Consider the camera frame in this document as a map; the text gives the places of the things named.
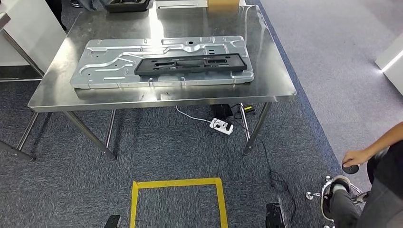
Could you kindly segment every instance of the silver metal sheet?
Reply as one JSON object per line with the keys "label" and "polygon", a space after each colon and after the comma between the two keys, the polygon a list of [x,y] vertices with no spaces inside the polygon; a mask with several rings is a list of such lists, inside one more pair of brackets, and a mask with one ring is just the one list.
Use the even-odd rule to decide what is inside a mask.
{"label": "silver metal sheet", "polygon": [[[70,79],[92,39],[163,39],[243,36],[255,73],[250,83],[115,89],[75,89]],[[60,47],[28,106],[37,112],[277,102],[296,90],[260,9],[150,9],[147,12],[82,12]]]}
{"label": "silver metal sheet", "polygon": [[[202,56],[238,53],[248,69],[140,77],[134,73],[143,58]],[[164,39],[90,40],[81,56],[71,85],[81,89],[149,86],[208,86],[241,84],[254,78],[242,36]]]}

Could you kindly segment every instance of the table leg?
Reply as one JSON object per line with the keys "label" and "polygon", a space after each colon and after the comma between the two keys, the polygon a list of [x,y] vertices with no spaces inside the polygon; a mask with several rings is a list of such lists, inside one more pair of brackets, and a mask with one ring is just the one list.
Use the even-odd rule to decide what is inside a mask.
{"label": "table leg", "polygon": [[113,123],[115,121],[115,115],[116,115],[116,109],[113,109],[112,113],[111,113],[111,119],[109,120],[108,133],[106,134],[105,146],[107,148],[109,148],[109,142],[111,141],[112,128],[113,128]]}
{"label": "table leg", "polygon": [[36,159],[36,157],[34,155],[27,154],[27,153],[24,153],[22,151],[19,151],[19,150],[15,149],[14,147],[8,145],[7,143],[5,143],[3,141],[0,141],[0,149],[3,149],[3,150],[5,150],[5,151],[7,151],[9,153],[14,154],[15,156],[19,156],[19,157],[21,157],[23,159],[27,159],[27,160],[30,160],[30,161],[33,161],[33,160]]}
{"label": "table leg", "polygon": [[108,158],[114,160],[116,156],[104,146],[104,144],[85,126],[85,124],[73,113],[73,112],[63,112],[71,122],[73,122],[94,144],[101,149]]}
{"label": "table leg", "polygon": [[271,103],[267,102],[264,104],[263,110],[261,111],[261,113],[259,115],[258,122],[257,122],[255,128],[253,129],[248,142],[246,143],[245,149],[243,150],[244,154],[248,154],[250,152],[250,149],[252,148],[252,145],[254,144],[256,137],[258,136],[258,133],[265,121],[267,112],[269,111],[270,107],[271,107]]}
{"label": "table leg", "polygon": [[17,150],[20,151],[22,150],[22,147],[24,147],[25,141],[27,140],[28,135],[31,133],[32,127],[34,126],[38,115],[39,113],[36,112],[32,115],[31,120],[29,121],[28,126],[25,128],[24,134],[22,135],[21,140],[18,143]]}
{"label": "table leg", "polygon": [[246,141],[249,141],[250,134],[249,134],[248,122],[246,121],[245,109],[244,109],[244,106],[242,103],[239,104],[239,109],[240,109],[240,115],[241,115],[242,124],[243,124],[243,130],[245,131],[245,135],[246,135]]}

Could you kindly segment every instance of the metal panel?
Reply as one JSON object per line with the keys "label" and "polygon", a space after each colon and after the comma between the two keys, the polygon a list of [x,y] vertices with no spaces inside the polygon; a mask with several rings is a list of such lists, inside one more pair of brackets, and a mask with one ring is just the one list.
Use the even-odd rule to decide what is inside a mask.
{"label": "metal panel", "polygon": [[[210,72],[162,75],[150,79],[134,73],[144,58],[239,54],[248,69],[241,72]],[[75,88],[102,89],[148,86],[240,84],[254,78],[243,37],[197,37],[90,40],[70,81]]]}

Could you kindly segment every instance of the person's arm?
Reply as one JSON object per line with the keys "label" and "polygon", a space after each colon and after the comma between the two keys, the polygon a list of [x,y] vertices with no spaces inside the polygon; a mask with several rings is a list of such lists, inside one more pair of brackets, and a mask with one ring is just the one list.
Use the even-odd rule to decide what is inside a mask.
{"label": "person's arm", "polygon": [[372,145],[361,151],[347,151],[343,158],[343,166],[359,165],[369,160],[382,149],[403,140],[403,122],[397,124]]}

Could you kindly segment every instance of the person's hand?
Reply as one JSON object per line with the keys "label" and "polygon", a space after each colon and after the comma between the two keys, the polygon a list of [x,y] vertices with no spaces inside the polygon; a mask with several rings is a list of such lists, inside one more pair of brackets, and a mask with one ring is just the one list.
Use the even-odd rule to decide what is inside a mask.
{"label": "person's hand", "polygon": [[343,158],[343,166],[349,167],[352,165],[361,165],[371,158],[371,155],[365,150],[362,151],[347,151]]}

